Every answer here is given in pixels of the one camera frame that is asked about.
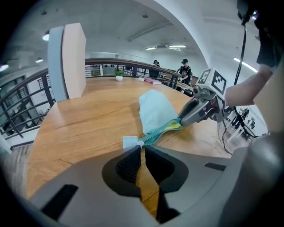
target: floor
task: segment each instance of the floor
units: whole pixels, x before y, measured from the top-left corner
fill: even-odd
[[[223,124],[218,124],[218,132],[221,140],[224,130],[225,128]],[[224,141],[227,141],[233,132],[234,129],[229,127],[224,134]],[[243,138],[232,139],[229,144],[225,144],[226,148],[231,153],[233,153],[234,150],[239,147],[246,147],[248,145],[249,142],[246,142]],[[22,197],[26,196],[26,175],[31,147],[32,144],[16,147],[12,150],[11,155],[0,155],[0,165],[3,168],[3,172],[7,178],[8,184],[16,194]],[[215,150],[220,153],[221,157],[231,157],[231,155],[224,150],[223,144],[220,142],[219,138],[216,140]]]

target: wooden tabletop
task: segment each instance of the wooden tabletop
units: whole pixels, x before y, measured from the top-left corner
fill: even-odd
[[[88,78],[81,98],[58,102],[45,117],[35,138],[28,164],[27,197],[44,183],[80,160],[122,149],[123,136],[143,137],[139,96],[150,89],[162,92],[178,113],[190,97],[165,85],[136,78]],[[165,133],[157,145],[181,152],[219,156],[214,153],[217,124],[194,123]],[[142,202],[155,215],[158,186],[145,166],[138,172]]]

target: zipper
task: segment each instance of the zipper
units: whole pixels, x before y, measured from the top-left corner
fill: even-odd
[[[166,124],[164,124],[162,127],[154,130],[153,132],[147,134],[145,137],[139,139],[138,141],[143,141],[143,143],[144,143],[143,145],[144,146],[153,145],[162,137],[162,135],[164,133],[166,133],[168,131],[180,130],[181,126],[179,126],[176,129],[165,130],[170,124],[172,124],[172,123],[180,123],[180,121],[181,121],[180,118],[173,119],[173,120],[167,122]]]

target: small white pot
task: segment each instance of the small white pot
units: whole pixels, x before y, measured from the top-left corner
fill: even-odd
[[[117,81],[122,81],[123,77],[122,76],[116,76],[115,77]]]

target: railing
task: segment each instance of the railing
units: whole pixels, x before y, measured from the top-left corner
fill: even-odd
[[[123,59],[85,59],[86,78],[115,77],[123,71],[124,77],[151,77],[176,88],[179,74],[154,65]],[[7,140],[38,129],[53,106],[48,69],[24,79],[0,99],[0,132]]]

